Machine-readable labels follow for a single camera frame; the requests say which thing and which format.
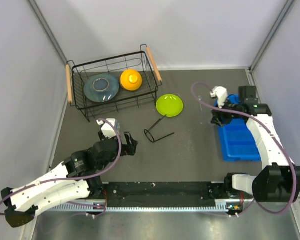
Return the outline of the orange ribbed bowl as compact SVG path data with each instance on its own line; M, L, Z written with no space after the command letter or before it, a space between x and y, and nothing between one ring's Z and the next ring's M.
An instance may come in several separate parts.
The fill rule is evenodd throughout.
M127 91L137 91L143 83L141 74L134 69L125 70L120 76L120 85Z

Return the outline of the clear glass pipette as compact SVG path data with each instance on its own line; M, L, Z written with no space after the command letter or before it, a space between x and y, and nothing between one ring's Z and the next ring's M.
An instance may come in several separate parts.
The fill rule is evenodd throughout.
M198 96L198 103L199 103L199 107L200 107L200 111L203 112L203 105L201 104L201 96Z

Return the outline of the clear tube rack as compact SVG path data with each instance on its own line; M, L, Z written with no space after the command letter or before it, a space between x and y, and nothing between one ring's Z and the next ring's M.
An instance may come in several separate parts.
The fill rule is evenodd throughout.
M115 120L115 130L116 132L120 135L120 129L121 129L121 126L120 126L120 123L119 121L116 119Z

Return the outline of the lime green plate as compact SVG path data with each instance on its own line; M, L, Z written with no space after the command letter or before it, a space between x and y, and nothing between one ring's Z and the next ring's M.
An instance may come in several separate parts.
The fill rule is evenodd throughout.
M178 116L184 109L182 99L175 94L162 95L156 102L156 110L162 116L173 118Z

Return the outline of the blue plastic divided bin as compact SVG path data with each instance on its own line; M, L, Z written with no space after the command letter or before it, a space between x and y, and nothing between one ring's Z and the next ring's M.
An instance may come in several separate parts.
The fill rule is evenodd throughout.
M225 162L260 162L255 140L242 116L218 126L219 141Z

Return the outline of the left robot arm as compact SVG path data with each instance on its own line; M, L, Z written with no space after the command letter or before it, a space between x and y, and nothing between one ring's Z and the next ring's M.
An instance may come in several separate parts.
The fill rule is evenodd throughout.
M99 198L104 191L101 175L120 157L136 153L138 142L129 132L124 137L125 144L100 132L100 140L92 147L73 153L42 177L19 188L4 188L1 197L7 223L18 228L64 203Z

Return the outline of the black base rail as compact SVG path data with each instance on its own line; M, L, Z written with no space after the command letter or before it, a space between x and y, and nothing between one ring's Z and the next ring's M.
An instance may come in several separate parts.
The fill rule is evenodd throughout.
M104 189L115 208L214 207L229 198L222 183L211 182L110 182Z

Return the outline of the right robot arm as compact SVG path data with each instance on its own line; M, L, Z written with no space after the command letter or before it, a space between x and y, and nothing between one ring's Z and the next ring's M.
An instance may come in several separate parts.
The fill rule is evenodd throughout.
M224 127L242 119L251 133L260 155L262 170L257 176L229 173L223 192L235 198L241 192L252 195L260 203L295 202L300 193L300 166L284 152L267 104L259 103L255 86L238 88L238 103L230 100L228 91L216 86L210 96L217 100L212 110L212 123Z

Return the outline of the blue ceramic plate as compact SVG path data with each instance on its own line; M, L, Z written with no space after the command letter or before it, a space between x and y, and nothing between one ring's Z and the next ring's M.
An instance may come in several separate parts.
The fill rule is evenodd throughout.
M119 90L119 80L109 73L90 77L83 87L85 97L95 103L104 103L112 100Z

